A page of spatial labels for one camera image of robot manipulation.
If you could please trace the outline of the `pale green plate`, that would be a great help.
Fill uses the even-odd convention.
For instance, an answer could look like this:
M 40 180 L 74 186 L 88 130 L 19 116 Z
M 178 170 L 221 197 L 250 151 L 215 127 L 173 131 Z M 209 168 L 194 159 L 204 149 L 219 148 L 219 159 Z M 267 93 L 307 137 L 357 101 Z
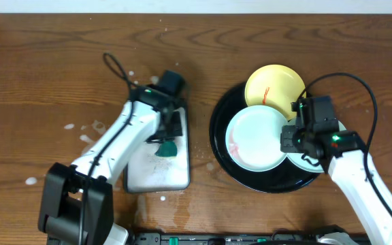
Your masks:
M 281 151 L 287 154 L 287 158 L 298 168 L 311 173 L 323 173 L 324 169 L 318 159 L 312 158 L 308 153 L 300 152 L 299 138 L 294 138 L 296 130 L 296 118 L 291 119 L 282 127 Z

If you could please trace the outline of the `green yellow sponge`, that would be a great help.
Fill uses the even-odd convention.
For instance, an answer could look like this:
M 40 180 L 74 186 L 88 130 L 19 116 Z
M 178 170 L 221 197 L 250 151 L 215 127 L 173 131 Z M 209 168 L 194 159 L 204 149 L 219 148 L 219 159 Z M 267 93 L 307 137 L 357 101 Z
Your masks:
M 161 143 L 154 155 L 157 157 L 169 158 L 169 157 L 176 157 L 177 154 L 178 154 L 178 148 L 176 143 L 173 141 L 168 141 L 168 142 Z

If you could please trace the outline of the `light blue plate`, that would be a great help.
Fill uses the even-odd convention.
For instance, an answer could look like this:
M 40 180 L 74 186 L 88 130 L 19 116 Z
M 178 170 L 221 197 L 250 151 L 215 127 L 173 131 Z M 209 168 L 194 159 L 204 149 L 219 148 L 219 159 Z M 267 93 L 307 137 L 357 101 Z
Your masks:
M 229 122 L 225 144 L 233 161 L 251 172 L 278 167 L 287 157 L 280 135 L 287 119 L 274 108 L 253 105 L 240 110 Z

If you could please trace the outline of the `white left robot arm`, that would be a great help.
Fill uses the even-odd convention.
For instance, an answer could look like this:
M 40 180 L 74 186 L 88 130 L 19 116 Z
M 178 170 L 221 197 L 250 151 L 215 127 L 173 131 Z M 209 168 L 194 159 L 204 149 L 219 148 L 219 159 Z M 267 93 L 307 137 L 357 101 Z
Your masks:
M 114 222 L 113 187 L 143 143 L 181 136 L 186 101 L 155 87 L 129 93 L 112 126 L 70 165 L 55 163 L 44 180 L 38 229 L 47 244 L 127 244 L 131 235 Z

